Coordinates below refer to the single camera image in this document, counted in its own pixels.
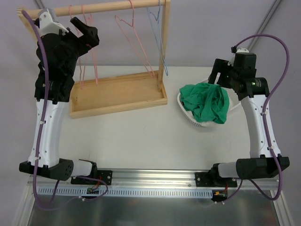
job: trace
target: wire hanger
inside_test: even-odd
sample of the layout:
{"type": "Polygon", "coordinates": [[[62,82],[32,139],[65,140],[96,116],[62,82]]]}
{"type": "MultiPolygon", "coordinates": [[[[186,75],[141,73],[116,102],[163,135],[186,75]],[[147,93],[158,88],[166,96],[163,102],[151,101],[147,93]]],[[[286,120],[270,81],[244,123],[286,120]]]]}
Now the wire hanger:
{"type": "Polygon", "coordinates": [[[152,28],[152,32],[154,33],[154,36],[155,36],[155,40],[156,40],[156,44],[157,44],[157,47],[158,47],[158,50],[159,50],[159,53],[160,53],[160,57],[161,57],[163,65],[164,65],[164,70],[165,70],[166,75],[168,76],[167,65],[166,65],[165,59],[163,58],[162,53],[161,53],[161,49],[163,50],[163,41],[162,41],[162,34],[161,34],[161,28],[160,28],[160,24],[161,24],[161,22],[160,22],[160,18],[161,18],[160,17],[161,0],[159,0],[159,10],[158,10],[157,16],[154,13],[151,12],[149,7],[147,7],[146,10],[147,10],[147,16],[149,17],[149,20],[150,20],[150,25],[151,25],[151,28],[152,28]],[[157,22],[157,28],[158,28],[159,36],[160,36],[160,44],[159,44],[159,41],[158,41],[156,33],[155,33],[154,25],[151,21],[151,16],[153,16],[155,18],[156,22],[157,22]]]}
{"type": "MultiPolygon", "coordinates": [[[[70,15],[70,19],[72,19],[72,15],[71,15],[71,7],[72,5],[69,6],[69,15],[70,15]]],[[[79,30],[75,27],[76,32],[77,32],[77,36],[80,35],[79,30]]],[[[82,84],[81,84],[81,74],[82,74],[82,69],[81,69],[81,62],[80,62],[80,57],[79,57],[79,86],[81,89],[83,89],[82,84]]]]}
{"type": "MultiPolygon", "coordinates": [[[[71,7],[72,7],[72,5],[69,6],[69,15],[70,15],[70,18],[72,19],[71,7]]],[[[82,10],[82,14],[84,16],[86,25],[88,25],[83,5],[81,5],[81,10],[82,10]]],[[[92,14],[90,14],[90,17],[88,17],[88,20],[90,21],[90,23],[93,22],[92,14]]],[[[76,27],[75,27],[75,29],[76,29],[77,35],[80,36],[79,30],[76,27]]],[[[92,58],[93,58],[93,62],[94,62],[95,80],[96,80],[96,84],[98,85],[98,73],[97,73],[97,64],[96,64],[96,54],[94,53],[93,49],[91,50],[91,52],[92,52],[92,58]]],[[[85,71],[86,71],[86,62],[87,62],[87,54],[85,56],[84,71],[82,71],[82,69],[81,69],[81,60],[80,60],[80,57],[79,57],[79,70],[80,70],[80,73],[79,73],[79,86],[80,86],[80,89],[83,89],[83,85],[84,85],[85,71]]]]}
{"type": "Polygon", "coordinates": [[[137,32],[136,32],[136,29],[135,29],[135,21],[134,21],[134,16],[135,16],[135,14],[134,14],[134,6],[133,6],[133,4],[132,4],[132,1],[131,1],[131,0],[129,0],[129,1],[130,1],[130,3],[131,3],[132,10],[133,10],[132,22],[131,22],[131,23],[128,23],[128,22],[125,21],[124,19],[121,19],[118,15],[115,15],[115,21],[116,21],[118,27],[121,29],[121,31],[122,31],[122,33],[124,34],[124,36],[126,37],[127,41],[131,44],[131,46],[132,46],[132,48],[134,49],[135,53],[137,54],[137,56],[139,57],[139,59],[140,59],[141,62],[143,63],[143,65],[144,65],[145,69],[147,70],[147,72],[151,73],[151,76],[152,76],[152,77],[155,77],[154,70],[153,70],[153,68],[151,67],[150,63],[149,63],[149,60],[148,60],[148,58],[147,58],[147,56],[146,56],[146,53],[145,53],[144,48],[143,48],[143,45],[142,45],[142,43],[141,43],[141,41],[140,41],[140,39],[139,39],[139,36],[138,36],[138,34],[137,34],[137,32]],[[145,56],[146,63],[147,63],[147,65],[150,67],[151,72],[150,72],[149,69],[147,68],[146,64],[144,63],[143,59],[141,58],[140,54],[138,53],[137,49],[135,48],[135,46],[133,45],[133,43],[131,42],[131,40],[128,38],[128,36],[126,35],[126,33],[124,32],[124,30],[123,30],[122,27],[120,26],[120,24],[119,24],[120,22],[124,22],[125,24],[127,24],[127,25],[129,25],[130,27],[133,28],[133,31],[134,31],[134,33],[135,33],[135,36],[136,36],[136,38],[138,39],[139,44],[140,44],[140,47],[141,47],[141,49],[142,49],[142,51],[143,51],[143,54],[144,54],[144,56],[145,56]]]}
{"type": "MultiPolygon", "coordinates": [[[[88,21],[89,21],[89,23],[88,23],[88,21],[86,19],[85,11],[84,11],[84,5],[81,5],[81,10],[83,12],[86,25],[92,26],[92,24],[93,24],[92,14],[90,13],[90,16],[88,17],[88,21]]],[[[96,84],[98,85],[97,54],[94,52],[93,48],[91,49],[91,53],[92,53],[92,59],[93,59],[93,65],[94,65],[95,81],[96,81],[96,84]]],[[[86,61],[87,61],[87,54],[85,57],[84,74],[85,74],[85,68],[86,68],[86,61]]]]}

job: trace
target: red wire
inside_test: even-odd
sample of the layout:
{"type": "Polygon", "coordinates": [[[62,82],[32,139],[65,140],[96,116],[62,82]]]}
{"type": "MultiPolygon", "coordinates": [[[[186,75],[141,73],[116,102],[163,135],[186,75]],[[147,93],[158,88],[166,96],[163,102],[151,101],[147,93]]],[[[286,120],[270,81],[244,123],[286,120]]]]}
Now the red wire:
{"type": "Polygon", "coordinates": [[[228,191],[228,183],[227,182],[226,182],[226,188],[222,192],[226,192],[226,191],[228,191]]]}
{"type": "Polygon", "coordinates": [[[97,184],[92,187],[92,190],[98,189],[99,185],[100,185],[100,181],[98,181],[97,184]]]}

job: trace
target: blue hanger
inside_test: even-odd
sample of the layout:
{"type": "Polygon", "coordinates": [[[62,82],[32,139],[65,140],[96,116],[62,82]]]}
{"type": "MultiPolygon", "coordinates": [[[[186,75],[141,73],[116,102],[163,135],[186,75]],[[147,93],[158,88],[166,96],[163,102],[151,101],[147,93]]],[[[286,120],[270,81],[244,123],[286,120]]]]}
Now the blue hanger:
{"type": "Polygon", "coordinates": [[[150,20],[150,25],[151,25],[151,28],[152,28],[152,32],[154,33],[156,44],[157,44],[157,47],[158,47],[158,50],[159,50],[159,53],[160,53],[160,56],[161,56],[161,59],[162,59],[163,65],[164,65],[165,73],[166,73],[166,75],[168,75],[167,65],[166,65],[165,59],[163,59],[163,56],[161,54],[161,48],[163,49],[163,41],[162,41],[162,34],[161,34],[161,28],[160,28],[161,0],[159,0],[159,10],[158,10],[157,16],[154,13],[151,12],[150,8],[147,7],[146,10],[147,10],[147,16],[149,17],[149,20],[150,20]],[[154,16],[154,18],[157,22],[157,28],[158,28],[158,31],[159,31],[160,42],[161,42],[160,44],[158,42],[153,23],[151,21],[151,15],[154,16]]]}

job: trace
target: wooden clothes rack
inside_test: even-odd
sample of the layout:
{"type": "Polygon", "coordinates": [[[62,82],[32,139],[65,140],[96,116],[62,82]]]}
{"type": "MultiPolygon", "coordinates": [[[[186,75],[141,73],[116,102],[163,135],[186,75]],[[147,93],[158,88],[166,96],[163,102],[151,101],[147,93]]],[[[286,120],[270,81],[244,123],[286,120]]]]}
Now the wooden clothes rack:
{"type": "MultiPolygon", "coordinates": [[[[170,0],[132,0],[134,8],[163,6],[162,13],[162,44],[159,69],[155,71],[155,78],[148,72],[121,75],[112,78],[85,81],[85,86],[80,89],[79,82],[76,82],[70,94],[70,116],[72,118],[88,117],[113,112],[121,112],[146,107],[153,107],[167,104],[167,95],[163,83],[164,63],[170,0]]],[[[97,4],[83,5],[85,13],[99,13],[131,9],[131,3],[127,0],[97,4]]],[[[26,10],[32,19],[38,18],[40,9],[27,10],[24,7],[17,9],[21,21],[35,38],[34,32],[22,10],[26,10]]],[[[69,7],[54,8],[56,16],[69,16],[69,7]]],[[[81,15],[82,6],[72,6],[72,15],[81,15]]]]}

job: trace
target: wooden post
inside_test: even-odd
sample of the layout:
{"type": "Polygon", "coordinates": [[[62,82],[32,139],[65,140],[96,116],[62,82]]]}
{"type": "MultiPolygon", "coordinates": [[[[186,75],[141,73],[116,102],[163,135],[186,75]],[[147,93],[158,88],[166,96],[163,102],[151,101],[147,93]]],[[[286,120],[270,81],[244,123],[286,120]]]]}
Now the wooden post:
{"type": "Polygon", "coordinates": [[[162,14],[162,27],[161,27],[161,35],[162,35],[162,45],[161,46],[161,56],[160,56],[160,64],[159,64],[159,71],[158,71],[158,88],[159,91],[162,90],[162,82],[163,82],[163,75],[164,75],[164,64],[162,59],[165,59],[165,52],[166,52],[166,44],[167,44],[167,37],[168,37],[168,23],[169,23],[169,10],[170,10],[170,0],[165,0],[163,6],[163,14],[162,14]]]}

